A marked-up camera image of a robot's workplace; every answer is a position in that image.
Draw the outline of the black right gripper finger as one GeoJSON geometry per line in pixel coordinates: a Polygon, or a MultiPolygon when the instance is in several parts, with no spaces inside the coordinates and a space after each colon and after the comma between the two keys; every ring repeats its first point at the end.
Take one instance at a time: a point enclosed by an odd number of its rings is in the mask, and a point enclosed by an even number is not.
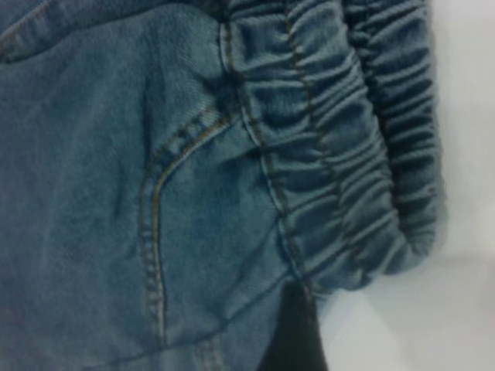
{"type": "Polygon", "coordinates": [[[289,283],[283,289],[275,334],[262,359],[262,369],[328,370],[316,303],[300,283],[289,283]]]}

